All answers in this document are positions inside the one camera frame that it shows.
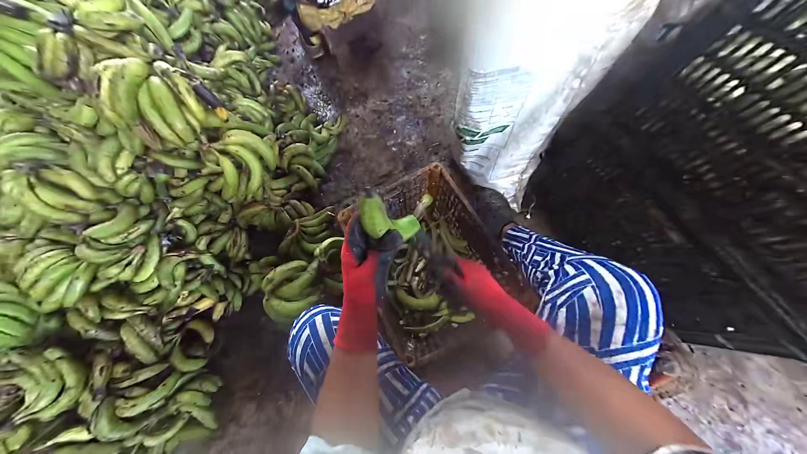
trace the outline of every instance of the hand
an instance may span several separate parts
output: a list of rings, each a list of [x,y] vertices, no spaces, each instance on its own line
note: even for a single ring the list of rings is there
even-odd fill
[[[543,351],[552,328],[521,303],[508,295],[482,263],[457,259],[462,275],[447,270],[445,278],[452,284],[446,290],[456,292],[472,309],[494,326],[504,330],[523,351]]]
[[[386,298],[384,283],[395,251],[403,240],[392,231],[377,241],[378,250],[370,250],[368,237],[354,214],[342,243],[342,314],[334,343],[352,352],[375,351],[378,327],[376,306]]]

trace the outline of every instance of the person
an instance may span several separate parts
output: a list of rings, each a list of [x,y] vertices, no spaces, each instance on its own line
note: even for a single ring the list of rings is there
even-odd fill
[[[342,249],[341,309],[316,306],[291,329],[291,367],[316,404],[301,452],[711,452],[648,395],[663,332],[650,280],[517,225],[493,190],[478,191],[475,207],[541,304],[530,313],[481,263],[459,259],[462,275],[447,271],[445,278],[510,338],[513,361],[481,389],[450,397],[420,380],[377,333],[378,252],[366,250],[361,223],[351,221]],[[539,407],[557,406],[584,433],[538,417],[531,389],[545,391]]]

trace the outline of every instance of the crate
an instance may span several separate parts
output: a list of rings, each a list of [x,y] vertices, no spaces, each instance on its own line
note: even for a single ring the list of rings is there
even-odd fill
[[[430,209],[449,225],[451,233],[468,241],[474,257],[481,261],[502,285],[505,291],[519,301],[525,289],[521,273],[510,262],[501,247],[485,233],[482,221],[468,203],[466,197],[451,179],[448,170],[433,163],[410,174],[381,191],[391,218],[412,214],[424,194],[430,194],[434,202]],[[341,210],[337,216],[342,229],[355,213],[355,205]],[[398,323],[398,317],[390,307],[382,307],[381,321],[386,339],[392,350],[410,368],[423,366],[440,359],[456,347],[477,337],[483,329],[478,318],[457,328],[446,328],[426,338],[412,338]]]
[[[564,121],[524,206],[648,275],[684,342],[807,361],[807,2],[705,11]]]

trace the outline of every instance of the forearm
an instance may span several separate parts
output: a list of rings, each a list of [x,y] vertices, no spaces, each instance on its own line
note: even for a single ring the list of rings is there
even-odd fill
[[[381,433],[377,371],[375,351],[334,348],[316,402],[312,435],[332,446],[352,444],[377,452]]]
[[[708,447],[675,415],[619,372],[559,334],[544,339],[533,364],[558,395],[610,452],[646,454],[668,444]]]

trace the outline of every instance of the concrete floor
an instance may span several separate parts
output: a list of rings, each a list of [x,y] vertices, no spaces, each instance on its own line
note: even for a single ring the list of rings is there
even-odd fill
[[[427,25],[427,4],[378,0],[334,36],[333,57],[313,64],[294,28],[281,27],[285,64],[278,78],[302,83],[322,116],[349,115],[320,205],[346,206],[363,187],[449,161],[456,77],[433,47],[439,40]],[[258,299],[223,321],[220,333],[225,340],[212,368],[225,383],[215,395],[222,427],[201,450],[297,452],[313,406],[288,367],[286,334]],[[694,352],[700,379],[665,405],[716,452],[807,452],[807,366],[710,347]]]

